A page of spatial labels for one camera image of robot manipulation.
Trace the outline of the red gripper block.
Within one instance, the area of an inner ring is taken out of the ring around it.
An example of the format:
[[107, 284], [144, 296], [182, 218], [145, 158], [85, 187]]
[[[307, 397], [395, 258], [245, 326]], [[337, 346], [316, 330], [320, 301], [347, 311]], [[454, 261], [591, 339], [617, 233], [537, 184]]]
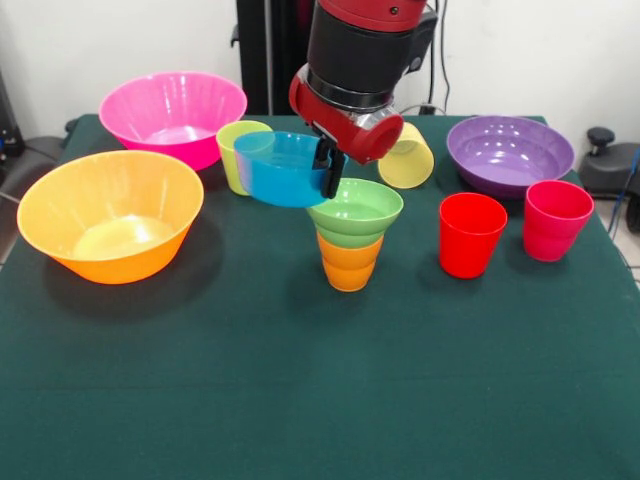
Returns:
[[[399, 139], [404, 120], [391, 107], [360, 114], [332, 106], [312, 90], [307, 74], [307, 67], [296, 72], [289, 102], [307, 125], [326, 136], [318, 140], [312, 169], [328, 168], [321, 192], [324, 198], [333, 199], [343, 175], [345, 154], [360, 164], [383, 158]], [[332, 148], [332, 140], [338, 150]]]

